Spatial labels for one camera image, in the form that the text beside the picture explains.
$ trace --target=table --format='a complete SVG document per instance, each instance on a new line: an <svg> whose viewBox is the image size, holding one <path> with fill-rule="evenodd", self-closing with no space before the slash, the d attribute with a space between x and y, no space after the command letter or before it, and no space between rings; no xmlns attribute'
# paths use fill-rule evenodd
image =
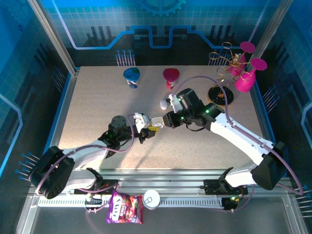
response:
<svg viewBox="0 0 312 234"><path fill-rule="evenodd" d="M138 66L140 84L132 89L123 77L124 70L129 67L81 67L59 147L74 148L91 143L107 130L111 119L117 115L139 112L153 118L171 111L171 108L161 110L159 106L159 102L172 93L162 76L163 70L169 67L180 71L178 85L193 76L218 77L217 66ZM194 89L204 104L208 104L207 92L212 86L212 81L196 78L184 84L181 90ZM231 117L262 136L250 93L240 93L234 87L231 90L235 96L229 106ZM205 130L191 132L181 126L176 129L164 127L143 144L136 139L129 152L88 166L94 169L226 169L249 161L224 138Z"/></svg>

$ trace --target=glass wall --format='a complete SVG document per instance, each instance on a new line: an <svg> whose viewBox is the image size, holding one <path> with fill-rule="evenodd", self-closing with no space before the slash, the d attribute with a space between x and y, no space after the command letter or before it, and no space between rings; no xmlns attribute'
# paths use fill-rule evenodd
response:
<svg viewBox="0 0 312 234"><path fill-rule="evenodd" d="M312 5L294 0L262 58L268 69L257 74L276 141L289 147L290 165L312 188ZM310 205L300 199L300 206ZM312 231L311 218L305 218Z"/></svg>
<svg viewBox="0 0 312 234"><path fill-rule="evenodd" d="M280 0L41 2L76 66L114 66L128 63L115 56L135 56L137 65L208 65L225 41L257 45Z"/></svg>
<svg viewBox="0 0 312 234"><path fill-rule="evenodd" d="M0 0L0 229L15 233L68 71L25 0Z"/></svg>

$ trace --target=yellow tag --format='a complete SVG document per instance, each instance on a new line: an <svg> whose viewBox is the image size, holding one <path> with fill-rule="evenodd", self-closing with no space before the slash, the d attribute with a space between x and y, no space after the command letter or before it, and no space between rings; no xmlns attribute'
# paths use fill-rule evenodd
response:
<svg viewBox="0 0 312 234"><path fill-rule="evenodd" d="M148 129L151 130L151 131L157 132L160 128L159 128L159 127L153 127L152 125L150 125L150 126L148 127Z"/></svg>

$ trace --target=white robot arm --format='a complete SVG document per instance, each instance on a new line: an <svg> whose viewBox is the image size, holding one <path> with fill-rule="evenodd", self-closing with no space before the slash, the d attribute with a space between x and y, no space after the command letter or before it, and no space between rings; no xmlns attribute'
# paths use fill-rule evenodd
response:
<svg viewBox="0 0 312 234"><path fill-rule="evenodd" d="M160 127L176 128L192 123L224 137L253 161L250 165L228 168L224 172L218 180L221 194L231 194L235 188L250 184L257 184L264 189L271 190L286 172L281 162L265 149L268 147L286 157L287 148L283 143L274 145L250 132L232 118L230 124L223 109L213 103L205 106L192 89L185 89L176 96L171 95L166 101L172 105L174 110L168 112L164 117L150 119L144 114L134 114L134 136L131 127L126 125L126 119L116 116L109 124L108 131L88 145L64 150L56 146L49 148L32 169L29 181L48 199L56 197L63 190L98 191L109 182L104 181L95 170L86 168L89 163L102 161L112 156L120 149L121 142L128 141L132 137L139 138L140 143L143 143L145 139L153 137ZM232 127L233 125L239 126L260 140L262 144L253 142ZM47 173L48 170L51 170L51 165L56 164L60 158L64 159L50 173Z"/></svg>
<svg viewBox="0 0 312 234"><path fill-rule="evenodd" d="M174 109L163 117L165 126L176 128L183 124L194 123L227 139L253 161L250 165L227 169L219 179L224 193L232 188L253 184L271 190L285 174L286 168L264 147L266 145L282 157L287 157L287 147L282 142L275 146L271 141L263 139L241 126L231 117L232 123L230 124L223 109L213 103L205 106L192 89L185 89L176 96L169 95L165 101ZM162 109L166 109L164 103L161 103L161 106ZM252 141L232 127L233 125L252 135L262 144Z"/></svg>

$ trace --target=purple chip bag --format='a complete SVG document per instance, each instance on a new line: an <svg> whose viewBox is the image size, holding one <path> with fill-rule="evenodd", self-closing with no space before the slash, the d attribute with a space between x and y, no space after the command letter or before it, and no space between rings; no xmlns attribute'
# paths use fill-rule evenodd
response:
<svg viewBox="0 0 312 234"><path fill-rule="evenodd" d="M113 191L107 223L143 223L142 195L130 196Z"/></svg>

